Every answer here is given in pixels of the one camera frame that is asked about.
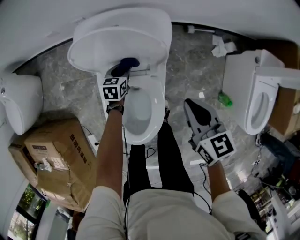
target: toilet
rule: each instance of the toilet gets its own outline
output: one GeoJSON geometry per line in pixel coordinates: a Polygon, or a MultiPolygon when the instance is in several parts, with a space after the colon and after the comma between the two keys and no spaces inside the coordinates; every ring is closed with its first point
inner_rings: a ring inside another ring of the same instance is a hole
{"type": "Polygon", "coordinates": [[[264,129],[279,86],[300,89],[300,71],[285,68],[266,50],[226,57],[222,90],[233,102],[233,119],[246,133],[256,135],[264,129]]]}
{"type": "Polygon", "coordinates": [[[0,101],[8,121],[18,135],[38,119],[43,108],[42,82],[39,77],[8,74],[0,78],[0,101]]]}
{"type": "Polygon", "coordinates": [[[104,12],[75,29],[68,60],[75,68],[96,74],[106,118],[108,101],[101,90],[106,73],[124,58],[136,58],[140,62],[130,71],[130,89],[124,104],[122,123],[129,144],[149,142],[162,126],[171,40],[169,15],[148,7],[104,12]]]}

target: white tissue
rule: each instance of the white tissue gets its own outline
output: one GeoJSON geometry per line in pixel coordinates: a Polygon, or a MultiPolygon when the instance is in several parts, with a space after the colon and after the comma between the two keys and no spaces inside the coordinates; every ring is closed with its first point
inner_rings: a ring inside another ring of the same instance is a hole
{"type": "Polygon", "coordinates": [[[204,93],[203,92],[199,92],[199,98],[205,98],[204,93]]]}
{"type": "Polygon", "coordinates": [[[226,54],[237,50],[234,42],[224,44],[223,39],[216,35],[212,35],[212,44],[216,47],[211,51],[211,53],[217,58],[224,57],[226,54]]]}

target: leg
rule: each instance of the leg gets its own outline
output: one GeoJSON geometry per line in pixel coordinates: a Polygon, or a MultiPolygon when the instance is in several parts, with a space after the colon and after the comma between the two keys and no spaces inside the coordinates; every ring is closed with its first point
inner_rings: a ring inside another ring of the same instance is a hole
{"type": "Polygon", "coordinates": [[[194,193],[171,126],[164,122],[158,133],[158,162],[164,189],[194,193]]]}
{"type": "Polygon", "coordinates": [[[132,194],[149,188],[151,188],[151,185],[146,169],[145,145],[132,145],[129,157],[128,177],[124,184],[124,204],[126,204],[126,201],[132,194]]]}

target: window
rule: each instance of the window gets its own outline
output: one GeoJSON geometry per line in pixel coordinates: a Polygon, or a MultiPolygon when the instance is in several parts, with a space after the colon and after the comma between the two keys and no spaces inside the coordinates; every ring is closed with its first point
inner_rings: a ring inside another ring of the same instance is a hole
{"type": "Polygon", "coordinates": [[[10,222],[10,240],[33,240],[46,206],[46,199],[32,186],[25,189],[10,222]]]}

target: marble floor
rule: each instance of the marble floor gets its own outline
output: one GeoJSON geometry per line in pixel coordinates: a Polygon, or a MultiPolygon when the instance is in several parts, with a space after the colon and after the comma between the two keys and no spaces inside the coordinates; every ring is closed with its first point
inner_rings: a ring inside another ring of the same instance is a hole
{"type": "MultiPolygon", "coordinates": [[[[233,36],[227,34],[224,38],[233,38],[233,36]]],[[[82,125],[95,134],[97,139],[100,139],[105,127],[105,116],[96,77],[69,64],[67,52],[70,45],[71,42],[67,42],[39,55],[20,68],[17,73],[38,74],[42,79],[44,108],[38,124],[47,120],[75,116],[82,125]]],[[[171,109],[169,123],[181,150],[184,166],[195,185],[195,191],[202,191],[204,174],[199,165],[190,165],[191,161],[201,157],[188,143],[191,130],[182,107],[184,99],[199,98],[199,92],[202,92],[205,96],[202,100],[217,109],[220,119],[232,132],[236,144],[237,152],[223,160],[228,181],[232,188],[244,188],[248,193],[252,193],[259,185],[259,180],[250,175],[252,163],[257,160],[260,151],[254,144],[255,137],[247,135],[231,118],[230,110],[218,102],[225,57],[213,57],[211,54],[213,47],[212,34],[205,32],[187,34],[182,26],[173,26],[165,87],[165,95],[169,99],[171,109]]],[[[156,149],[157,138],[149,142],[146,147],[156,149]]],[[[273,162],[270,152],[263,148],[261,162],[257,168],[255,167],[253,173],[257,173],[259,169],[259,176],[263,176],[273,162]]],[[[158,166],[157,152],[147,159],[147,165],[158,166]]],[[[124,161],[124,171],[127,171],[126,161],[124,161]]],[[[151,184],[160,187],[159,170],[148,170],[148,174],[151,184]]]]}

